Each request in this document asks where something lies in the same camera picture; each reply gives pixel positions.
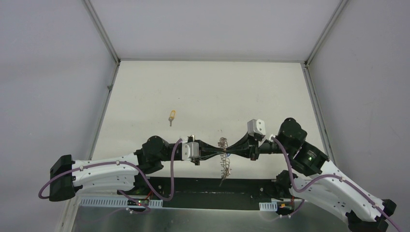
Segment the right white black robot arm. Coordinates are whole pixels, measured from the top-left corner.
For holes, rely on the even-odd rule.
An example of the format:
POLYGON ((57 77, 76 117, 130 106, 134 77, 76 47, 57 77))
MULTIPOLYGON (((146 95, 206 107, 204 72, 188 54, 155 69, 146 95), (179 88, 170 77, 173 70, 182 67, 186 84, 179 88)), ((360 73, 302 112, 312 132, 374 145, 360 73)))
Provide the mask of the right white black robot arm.
POLYGON ((265 123, 253 119, 247 134, 225 150, 256 160, 260 154, 282 153, 287 169, 276 177, 274 190, 281 198, 308 201, 338 217, 352 232, 384 232, 396 203, 380 199, 347 177, 320 149, 306 141, 307 132, 294 118, 285 119, 277 135, 267 135, 265 123))

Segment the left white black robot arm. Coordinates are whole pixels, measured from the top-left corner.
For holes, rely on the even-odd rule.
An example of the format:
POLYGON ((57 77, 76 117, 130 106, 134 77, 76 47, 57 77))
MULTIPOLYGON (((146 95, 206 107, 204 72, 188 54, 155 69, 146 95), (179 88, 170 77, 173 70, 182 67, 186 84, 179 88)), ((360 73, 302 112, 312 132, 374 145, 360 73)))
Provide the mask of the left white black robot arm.
POLYGON ((143 195, 147 189, 158 198, 170 201, 175 191, 175 161, 202 160, 221 155, 224 148, 214 147, 193 136, 169 143, 159 136, 152 136, 128 155, 101 160, 74 160, 71 155, 61 156, 50 169, 50 179, 38 193, 39 198, 60 202, 73 198, 82 191, 116 190, 132 191, 143 195), (170 193, 162 194, 147 175, 170 163, 170 193))

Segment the yellow tag key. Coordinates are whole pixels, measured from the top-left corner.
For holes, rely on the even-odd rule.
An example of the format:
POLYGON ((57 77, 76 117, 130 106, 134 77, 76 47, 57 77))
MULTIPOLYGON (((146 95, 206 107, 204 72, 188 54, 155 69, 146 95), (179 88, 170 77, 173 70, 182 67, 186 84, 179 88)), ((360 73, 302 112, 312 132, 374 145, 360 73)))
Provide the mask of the yellow tag key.
POLYGON ((172 126, 172 123, 173 123, 173 120, 174 120, 175 116, 176 116, 176 110, 172 110, 170 112, 170 115, 169 115, 169 118, 168 118, 170 127, 172 126))

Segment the metal disc with keyrings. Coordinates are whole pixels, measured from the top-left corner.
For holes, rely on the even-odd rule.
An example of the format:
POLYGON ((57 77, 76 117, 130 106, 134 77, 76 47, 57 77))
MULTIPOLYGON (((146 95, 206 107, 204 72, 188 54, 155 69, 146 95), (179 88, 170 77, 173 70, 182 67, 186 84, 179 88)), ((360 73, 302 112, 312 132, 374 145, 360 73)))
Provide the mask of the metal disc with keyrings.
POLYGON ((219 186, 222 186, 224 180, 231 174, 230 168, 230 159, 228 157, 228 153, 226 153, 226 149, 228 147, 227 139, 225 137, 221 137, 218 146, 223 150, 223 153, 220 154, 220 165, 221 165, 221 182, 219 186))

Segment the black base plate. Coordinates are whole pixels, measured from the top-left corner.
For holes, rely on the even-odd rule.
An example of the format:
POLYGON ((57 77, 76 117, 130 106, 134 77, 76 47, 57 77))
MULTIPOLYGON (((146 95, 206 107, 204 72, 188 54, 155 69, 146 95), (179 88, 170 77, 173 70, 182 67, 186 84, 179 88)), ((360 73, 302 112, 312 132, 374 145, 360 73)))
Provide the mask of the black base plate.
POLYGON ((214 179, 184 178, 174 179, 171 192, 169 177, 150 177, 150 189, 141 177, 136 177, 127 195, 142 196, 146 200, 157 200, 153 193, 172 200, 164 201, 163 207, 185 209, 258 210, 260 203, 271 200, 293 200, 290 182, 286 178, 271 179, 214 179))

